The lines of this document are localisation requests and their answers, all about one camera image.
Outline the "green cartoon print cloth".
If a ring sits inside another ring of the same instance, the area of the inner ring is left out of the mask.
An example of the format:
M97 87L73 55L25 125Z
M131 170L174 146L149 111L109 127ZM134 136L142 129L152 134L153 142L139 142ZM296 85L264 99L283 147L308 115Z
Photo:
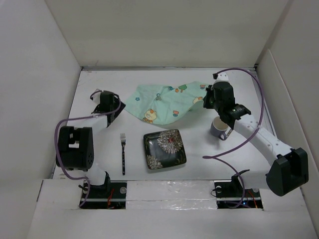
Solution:
M180 86L138 85L126 100L125 110L146 123L174 123L187 112L202 107L208 84L192 82Z

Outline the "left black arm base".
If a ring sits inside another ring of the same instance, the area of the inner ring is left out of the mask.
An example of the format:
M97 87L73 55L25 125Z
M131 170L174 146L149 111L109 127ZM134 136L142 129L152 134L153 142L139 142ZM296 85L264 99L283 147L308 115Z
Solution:
M91 186L88 199L81 209L117 210L126 208L127 181L111 181L110 189L103 191Z

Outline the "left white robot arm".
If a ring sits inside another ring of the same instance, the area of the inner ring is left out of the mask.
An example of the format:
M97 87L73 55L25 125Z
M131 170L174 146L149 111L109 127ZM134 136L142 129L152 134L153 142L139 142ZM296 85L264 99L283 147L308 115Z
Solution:
M96 90L90 100L98 103L89 116L62 119L56 125L56 164L68 179L85 180L104 198L111 193L111 185L106 182L107 172L94 162L94 134L109 127L126 105L110 91Z

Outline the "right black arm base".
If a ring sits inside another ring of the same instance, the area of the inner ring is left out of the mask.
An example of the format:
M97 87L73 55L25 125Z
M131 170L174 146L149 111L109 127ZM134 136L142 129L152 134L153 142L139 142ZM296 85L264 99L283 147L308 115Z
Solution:
M242 198L242 187L239 182L230 180L214 181L214 188L211 190L211 196L216 199L218 209L231 209L243 199L238 209L263 209L261 195L259 190L246 189Z

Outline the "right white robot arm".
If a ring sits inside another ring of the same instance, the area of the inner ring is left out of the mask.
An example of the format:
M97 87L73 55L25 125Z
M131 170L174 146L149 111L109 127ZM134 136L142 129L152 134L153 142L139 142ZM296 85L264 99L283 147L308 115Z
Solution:
M235 102L230 83L209 85L203 106L216 110L223 123L249 140L264 156L271 168L263 184L274 194L284 196L309 181L306 151L293 149L261 127L245 106Z

